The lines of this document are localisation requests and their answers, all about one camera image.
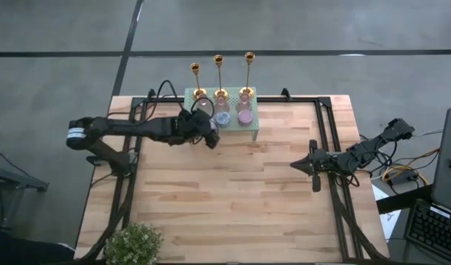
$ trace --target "black metal frame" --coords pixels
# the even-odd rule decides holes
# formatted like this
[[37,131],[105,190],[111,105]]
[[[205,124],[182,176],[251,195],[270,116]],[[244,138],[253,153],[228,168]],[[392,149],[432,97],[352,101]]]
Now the black metal frame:
[[[131,106],[130,106],[130,114],[128,116],[128,119],[131,121],[134,121],[135,114],[136,114],[136,106],[139,104],[139,100],[144,100],[145,102],[150,101],[152,97],[152,94],[150,94],[146,99],[144,98],[132,98]],[[341,151],[340,142],[338,140],[338,132],[337,132],[337,125],[335,123],[335,117],[332,109],[332,102],[330,97],[322,97],[322,96],[316,96],[316,97],[292,97],[289,93],[289,91],[286,88],[283,88],[281,96],[258,96],[257,97],[258,103],[277,103],[277,102],[289,102],[289,103],[312,103],[315,106],[316,116],[318,120],[318,127],[319,127],[319,133],[321,137],[321,144],[323,148],[327,151],[329,150],[329,143],[327,141],[326,136],[326,127],[324,124],[324,115],[322,111],[322,107],[326,108],[328,117],[329,117],[329,127],[332,135],[332,140],[334,142],[334,148],[335,151],[339,152]],[[176,99],[173,98],[163,98],[158,100],[159,103],[171,103],[171,102],[177,102]],[[146,110],[147,110],[147,104],[142,105],[142,112],[141,112],[141,119],[145,118]],[[125,137],[124,146],[122,148],[123,152],[127,152],[130,149],[130,140],[131,137]],[[134,146],[134,152],[137,153],[138,156],[140,156],[140,149],[141,149],[141,142],[142,138],[137,138]],[[122,219],[122,228],[126,227],[130,221],[130,210],[131,205],[133,201],[133,192],[134,192],[134,186],[136,183],[136,174],[137,174],[137,168],[139,164],[136,162],[133,164],[133,173],[131,176],[129,176],[128,185],[127,185],[127,193],[125,195],[125,200],[122,203],[121,207],[119,207],[119,203],[121,201],[121,190],[124,182],[124,178],[119,177],[116,181],[116,187],[114,189],[113,193],[113,202],[111,206],[111,213],[108,223],[108,228],[106,231],[102,234],[100,237],[99,243],[103,243],[103,240],[106,239],[109,236],[111,236],[112,232],[114,231],[115,227],[119,224],[119,222]],[[336,185],[336,178],[333,174],[328,175],[329,180],[329,187],[330,187],[330,194],[332,198],[332,207],[334,209],[334,215],[335,215],[335,224],[337,227],[338,232],[338,242],[339,242],[339,248],[340,253],[342,256],[343,261],[348,260],[350,258],[349,255],[349,248],[346,243],[346,237],[345,237],[345,230],[343,226],[343,220],[341,214],[336,211],[336,204],[338,203],[338,200],[340,200],[340,197],[338,196],[338,190]],[[350,195],[350,190],[347,185],[342,186],[343,194],[344,194],[344,205],[349,212],[349,215],[354,220],[354,209],[352,204],[352,197]],[[354,245],[354,251],[356,258],[363,258],[363,252],[361,249],[361,244],[357,240],[356,235],[352,231],[352,242]],[[89,257],[86,257],[87,260],[93,260],[95,259],[101,250],[101,247],[98,247],[99,249],[97,251],[92,252],[92,254]]]

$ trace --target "concrete floor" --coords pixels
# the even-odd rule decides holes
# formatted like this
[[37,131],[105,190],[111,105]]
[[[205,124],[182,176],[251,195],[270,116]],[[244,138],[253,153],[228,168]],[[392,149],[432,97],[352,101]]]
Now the concrete floor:
[[[136,1],[0,0],[0,52],[121,51]],[[451,49],[450,0],[146,1],[133,50]],[[14,233],[75,245],[92,167],[65,146],[70,119],[108,109],[120,58],[0,58],[0,151],[50,182],[28,191]],[[121,95],[145,95],[164,79],[179,92],[216,86],[209,57],[130,58]],[[227,57],[224,85],[241,85],[245,62]],[[251,84],[262,94],[350,94],[360,132],[395,117],[416,133],[443,127],[451,107],[451,55],[257,57]],[[441,135],[401,145],[397,157],[436,148]],[[422,173],[433,180],[434,166]],[[383,183],[375,182],[392,194]],[[414,188],[410,184],[401,191]],[[403,222],[399,222],[396,236]],[[390,243],[400,258],[399,245]],[[424,257],[411,250],[410,258]]]

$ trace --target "wooden table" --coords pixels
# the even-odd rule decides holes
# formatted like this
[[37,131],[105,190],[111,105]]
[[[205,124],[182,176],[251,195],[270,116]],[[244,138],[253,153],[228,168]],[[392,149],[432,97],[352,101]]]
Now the wooden table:
[[[357,124],[349,96],[331,97],[344,149],[360,140]],[[130,100],[115,96],[110,112],[129,111]],[[155,115],[175,116],[178,111],[177,104],[161,103]],[[204,143],[169,147],[142,141],[131,221],[163,232],[161,262],[341,261],[326,176],[321,175],[321,192],[312,193],[311,178],[289,167],[307,155],[310,139],[320,143],[314,105],[260,103],[259,118],[257,142],[243,132],[220,134],[214,150]],[[103,141],[121,150],[123,139],[108,136]],[[109,171],[97,168],[93,181]],[[359,180],[361,186],[351,188],[357,222],[388,256],[370,180],[364,174]],[[114,186],[112,177],[91,189],[76,257],[105,229]]]

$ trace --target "robotic arm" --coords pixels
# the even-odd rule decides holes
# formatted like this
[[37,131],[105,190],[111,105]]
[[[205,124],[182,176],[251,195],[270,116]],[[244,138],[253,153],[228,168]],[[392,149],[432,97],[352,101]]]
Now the robotic arm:
[[70,121],[66,145],[75,150],[86,149],[92,152],[109,162],[114,174],[124,176],[130,174],[131,170],[129,154],[110,148],[100,140],[102,136],[148,137],[153,141],[167,143],[170,146],[204,137],[207,147],[213,149],[220,139],[217,133],[216,124],[211,120],[211,116],[202,110],[195,110],[193,113],[182,110],[178,116],[138,122],[86,117]]
[[357,169],[366,167],[377,158],[379,148],[392,141],[409,139],[413,131],[414,128],[403,119],[394,119],[377,137],[354,144],[346,152],[338,154],[318,149],[317,141],[311,140],[308,156],[290,165],[312,177],[312,190],[318,192],[321,190],[319,172],[335,172],[344,177],[353,175]]

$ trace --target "potted plant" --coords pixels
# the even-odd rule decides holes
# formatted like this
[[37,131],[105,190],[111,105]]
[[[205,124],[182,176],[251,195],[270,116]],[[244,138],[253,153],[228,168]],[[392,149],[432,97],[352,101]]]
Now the potted plant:
[[106,242],[107,264],[153,265],[162,241],[163,237],[154,227],[130,224],[124,230],[116,231]]

